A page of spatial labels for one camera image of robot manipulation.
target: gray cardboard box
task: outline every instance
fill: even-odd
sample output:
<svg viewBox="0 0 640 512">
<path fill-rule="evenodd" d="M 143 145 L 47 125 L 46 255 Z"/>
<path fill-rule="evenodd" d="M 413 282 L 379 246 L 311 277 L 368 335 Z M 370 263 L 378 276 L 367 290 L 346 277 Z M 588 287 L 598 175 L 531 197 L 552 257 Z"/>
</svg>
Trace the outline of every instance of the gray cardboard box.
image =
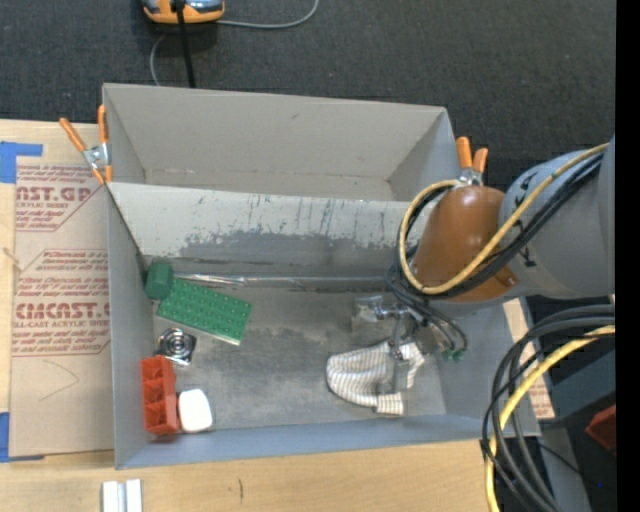
<svg viewBox="0 0 640 512">
<path fill-rule="evenodd" d="M 332 354 L 389 335 L 384 322 L 355 328 L 354 301 L 389 297 L 382 276 L 408 202 L 459 174 L 444 108 L 114 84 L 103 92 L 117 467 L 480 437 L 493 372 L 513 342 L 500 305 L 460 318 L 465 359 L 429 356 L 404 417 L 343 401 L 325 377 Z M 207 394 L 211 431 L 155 438 L 144 429 L 140 360 L 172 325 L 144 293 L 158 259 L 252 304 L 239 345 L 197 332 L 192 364 L 176 368 L 179 392 Z"/>
</svg>

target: green lego brick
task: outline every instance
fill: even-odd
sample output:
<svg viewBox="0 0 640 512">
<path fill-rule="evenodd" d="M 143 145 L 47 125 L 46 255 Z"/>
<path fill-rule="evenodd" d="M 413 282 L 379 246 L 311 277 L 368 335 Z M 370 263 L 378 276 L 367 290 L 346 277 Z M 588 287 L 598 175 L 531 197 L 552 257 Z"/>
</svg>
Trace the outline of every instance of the green lego brick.
<svg viewBox="0 0 640 512">
<path fill-rule="evenodd" d="M 157 314 L 183 325 L 240 344 L 251 313 L 251 304 L 211 288 L 176 279 L 171 294 Z"/>
<path fill-rule="evenodd" d="M 171 293 L 173 269 L 168 263 L 152 263 L 147 270 L 144 292 L 150 299 L 164 299 Z"/>
</svg>

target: white eraser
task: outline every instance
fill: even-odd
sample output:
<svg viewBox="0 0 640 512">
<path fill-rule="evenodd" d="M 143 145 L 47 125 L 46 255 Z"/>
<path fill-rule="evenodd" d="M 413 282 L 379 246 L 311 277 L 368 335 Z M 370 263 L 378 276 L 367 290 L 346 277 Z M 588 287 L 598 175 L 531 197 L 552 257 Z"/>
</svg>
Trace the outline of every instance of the white eraser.
<svg viewBox="0 0 640 512">
<path fill-rule="evenodd" d="M 207 430 L 213 424 L 207 395 L 201 389 L 190 389 L 178 395 L 180 426 L 189 434 Z"/>
</svg>

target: black floor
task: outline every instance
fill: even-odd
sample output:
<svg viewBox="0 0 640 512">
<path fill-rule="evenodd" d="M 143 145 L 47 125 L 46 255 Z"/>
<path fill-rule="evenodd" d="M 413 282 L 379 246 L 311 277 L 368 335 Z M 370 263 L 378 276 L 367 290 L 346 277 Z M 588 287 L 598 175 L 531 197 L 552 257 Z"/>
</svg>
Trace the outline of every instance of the black floor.
<svg viewBox="0 0 640 512">
<path fill-rule="evenodd" d="M 312 4 L 228 0 L 224 19 L 291 21 Z M 296 28 L 220 26 L 190 42 L 199 88 L 445 106 L 456 136 L 489 148 L 488 183 L 506 189 L 531 166 L 615 133 L 616 9 L 615 0 L 320 0 Z M 2 1 L 0 30 L 2 118 L 95 122 L 104 82 L 154 83 L 160 34 L 140 0 Z M 178 37 L 158 46 L 155 69 L 162 85 L 187 86 Z M 572 426 L 581 469 L 610 489 L 615 460 L 583 427 Z M 616 510 L 615 493 L 596 489 L 594 511 Z"/>
</svg>

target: striped cloth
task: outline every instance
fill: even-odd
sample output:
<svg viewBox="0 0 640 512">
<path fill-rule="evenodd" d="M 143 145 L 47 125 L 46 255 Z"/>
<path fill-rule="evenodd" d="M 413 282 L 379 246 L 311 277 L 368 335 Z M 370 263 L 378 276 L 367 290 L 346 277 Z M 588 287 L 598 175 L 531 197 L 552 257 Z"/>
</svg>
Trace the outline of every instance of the striped cloth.
<svg viewBox="0 0 640 512">
<path fill-rule="evenodd" d="M 378 394 L 378 385 L 393 375 L 393 358 L 389 343 L 331 356 L 327 361 L 327 383 L 340 398 L 364 407 L 373 407 L 380 414 L 402 415 L 405 405 L 401 392 Z M 424 364 L 424 356 L 415 342 L 400 346 L 409 361 L 407 389 L 413 386 L 416 372 Z"/>
</svg>

